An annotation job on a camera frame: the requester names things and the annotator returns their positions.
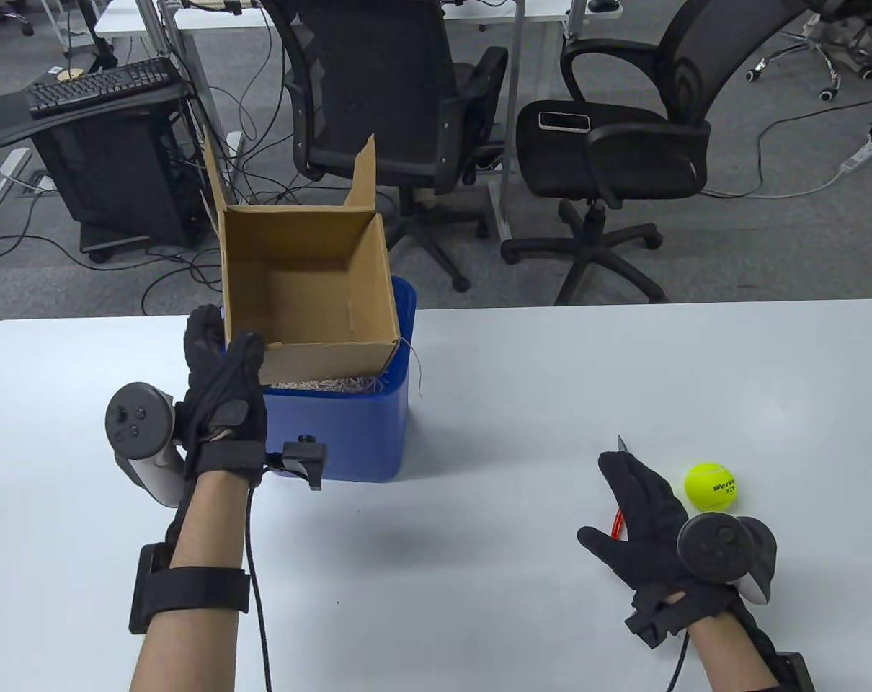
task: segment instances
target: cardboard box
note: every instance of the cardboard box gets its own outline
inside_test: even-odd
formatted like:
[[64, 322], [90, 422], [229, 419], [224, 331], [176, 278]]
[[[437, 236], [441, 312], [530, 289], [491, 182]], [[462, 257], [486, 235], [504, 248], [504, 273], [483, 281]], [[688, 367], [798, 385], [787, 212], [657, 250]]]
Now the cardboard box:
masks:
[[205, 145], [221, 244], [225, 338], [266, 339], [261, 383], [377, 376], [400, 343], [375, 139], [356, 157], [342, 207], [229, 204]]

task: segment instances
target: forearm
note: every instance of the forearm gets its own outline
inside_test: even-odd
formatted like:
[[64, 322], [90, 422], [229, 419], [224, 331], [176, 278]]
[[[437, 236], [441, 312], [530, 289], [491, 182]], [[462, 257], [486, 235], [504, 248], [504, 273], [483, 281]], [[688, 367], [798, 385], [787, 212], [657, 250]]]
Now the forearm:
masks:
[[[170, 567], [241, 567], [248, 482], [199, 477]], [[132, 692], [231, 692], [238, 616], [228, 610], [159, 613], [151, 620]]]
[[753, 642], [731, 613], [688, 627], [713, 692], [755, 692], [778, 685]]

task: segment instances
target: scissors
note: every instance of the scissors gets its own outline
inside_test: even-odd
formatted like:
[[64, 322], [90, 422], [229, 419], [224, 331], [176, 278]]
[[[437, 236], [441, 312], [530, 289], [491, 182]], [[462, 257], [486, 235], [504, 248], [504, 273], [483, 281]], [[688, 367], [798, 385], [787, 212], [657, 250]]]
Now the scissors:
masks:
[[[625, 445], [625, 441], [621, 438], [621, 435], [618, 436], [618, 451], [620, 452], [628, 452], [628, 448]], [[615, 513], [615, 521], [612, 522], [612, 533], [611, 536], [616, 541], [621, 538], [621, 530], [623, 530], [625, 526], [625, 515], [621, 512], [621, 507], [618, 508], [618, 512]]]

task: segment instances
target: hand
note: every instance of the hand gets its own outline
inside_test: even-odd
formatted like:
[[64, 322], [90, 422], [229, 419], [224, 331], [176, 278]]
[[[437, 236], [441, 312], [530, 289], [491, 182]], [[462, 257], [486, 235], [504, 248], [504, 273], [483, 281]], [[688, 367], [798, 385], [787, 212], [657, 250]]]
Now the hand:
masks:
[[[221, 440], [266, 445], [266, 404], [260, 386], [264, 340], [245, 332], [235, 337], [228, 350], [225, 325], [216, 306], [197, 307], [190, 314], [183, 336], [190, 388], [177, 403], [176, 434], [186, 449], [186, 476], [195, 477], [205, 444], [222, 431]], [[252, 472], [241, 470], [252, 484]]]
[[628, 452], [604, 452], [600, 470], [623, 511], [629, 540], [589, 526], [577, 531], [577, 540], [633, 590], [648, 584], [683, 590], [695, 580], [676, 550], [677, 535], [689, 515], [669, 482]]

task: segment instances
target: computer tower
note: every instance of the computer tower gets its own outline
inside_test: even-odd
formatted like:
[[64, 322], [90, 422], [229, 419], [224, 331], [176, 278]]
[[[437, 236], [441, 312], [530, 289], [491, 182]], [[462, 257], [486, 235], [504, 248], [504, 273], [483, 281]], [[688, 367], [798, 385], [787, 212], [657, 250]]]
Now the computer tower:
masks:
[[90, 260], [151, 245], [192, 247], [203, 237], [209, 187], [193, 132], [186, 102], [172, 99], [33, 135]]

